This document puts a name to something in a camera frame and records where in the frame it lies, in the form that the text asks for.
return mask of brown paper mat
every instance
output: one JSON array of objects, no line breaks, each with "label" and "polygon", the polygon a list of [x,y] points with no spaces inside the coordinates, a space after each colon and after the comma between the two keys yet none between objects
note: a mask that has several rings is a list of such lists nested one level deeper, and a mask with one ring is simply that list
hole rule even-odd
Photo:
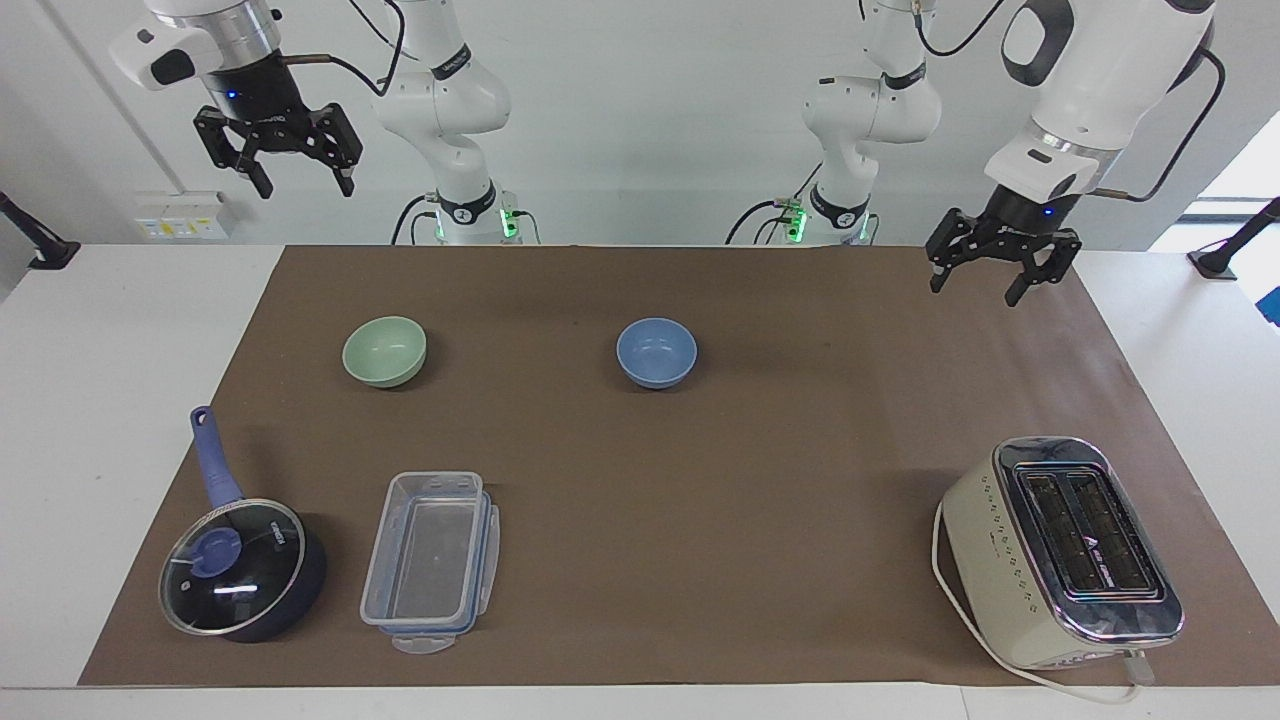
[{"label": "brown paper mat", "polygon": [[[1009,265],[928,277],[919,249],[289,247],[214,406],[246,491],[324,539],[324,593],[260,646],[165,624],[159,569],[206,511],[188,454],[81,684],[1016,684],[938,591],[929,525],[996,443],[1042,433],[1107,454],[1169,566],[1188,621],[1158,682],[1280,684],[1280,629],[1080,282],[1010,310]],[[339,361],[388,314],[430,336],[390,392]],[[646,315],[698,337],[675,391],[617,368]],[[403,470],[474,470],[502,507],[489,612],[430,657],[360,621]]]}]

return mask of white power cord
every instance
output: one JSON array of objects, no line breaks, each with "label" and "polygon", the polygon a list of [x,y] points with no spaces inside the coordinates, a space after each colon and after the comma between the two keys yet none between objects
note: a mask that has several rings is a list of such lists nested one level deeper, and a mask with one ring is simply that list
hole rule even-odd
[{"label": "white power cord", "polygon": [[1138,693],[1142,691],[1142,687],[1138,684],[1130,685],[1129,689],[1125,691],[1125,693],[1120,697],[1098,697],[1083,693],[1075,688],[1064,685],[1061,683],[1055,683],[1053,680],[1046,680],[1039,675],[1028,673],[1025,670],[1020,670],[1005,662],[998,655],[996,655],[996,651],[991,650],[991,646],[987,644],[986,638],[983,638],[982,633],[978,632],[978,628],[973,624],[973,620],[969,619],[969,615],[965,614],[964,607],[960,606],[960,601],[956,600],[955,593],[951,592],[951,587],[942,578],[942,571],[938,570],[938,536],[941,533],[941,529],[942,529],[942,503],[940,502],[938,511],[934,512],[933,515],[933,577],[938,580],[938,584],[942,585],[942,592],[946,593],[947,600],[951,601],[951,607],[955,607],[956,615],[959,615],[960,619],[964,620],[965,628],[969,628],[969,632],[973,634],[973,639],[978,641],[978,644],[982,646],[982,650],[987,651],[987,655],[989,655],[991,659],[995,660],[997,665],[1000,665],[1009,673],[1018,675],[1024,680],[1030,680],[1038,685],[1044,685],[1051,691],[1057,691],[1062,694],[1069,694],[1071,697],[1087,700],[1089,702],[1100,702],[1102,705],[1125,705],[1130,702],[1133,698],[1138,697]]}]

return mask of bowl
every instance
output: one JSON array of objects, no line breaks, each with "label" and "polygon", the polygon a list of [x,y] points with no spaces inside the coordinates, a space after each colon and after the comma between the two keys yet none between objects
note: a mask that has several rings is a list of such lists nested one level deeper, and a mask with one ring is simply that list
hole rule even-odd
[{"label": "bowl", "polygon": [[667,318],[645,318],[618,336],[618,364],[631,382],[649,389],[676,386],[694,369],[698,343],[692,333]]},{"label": "bowl", "polygon": [[342,366],[357,380],[376,388],[407,383],[426,361],[426,332],[408,318],[370,320],[347,338]]}]

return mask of green bowl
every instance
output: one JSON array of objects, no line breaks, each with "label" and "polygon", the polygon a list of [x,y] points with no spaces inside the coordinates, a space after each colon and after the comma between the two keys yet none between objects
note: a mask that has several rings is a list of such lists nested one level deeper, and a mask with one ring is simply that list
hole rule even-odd
[{"label": "green bowl", "polygon": [[342,348],[342,366],[357,380],[378,388],[407,383],[426,361],[426,332],[408,318],[369,320],[351,333]]}]

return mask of blue saucepan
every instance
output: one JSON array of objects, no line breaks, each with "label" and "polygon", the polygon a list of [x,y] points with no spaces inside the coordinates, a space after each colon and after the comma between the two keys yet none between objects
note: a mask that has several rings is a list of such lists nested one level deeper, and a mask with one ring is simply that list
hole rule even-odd
[{"label": "blue saucepan", "polygon": [[178,539],[160,574],[164,616],[192,635],[261,642],[297,623],[324,585],[324,547],[296,512],[246,500],[227,469],[214,411],[191,413],[214,509]]}]

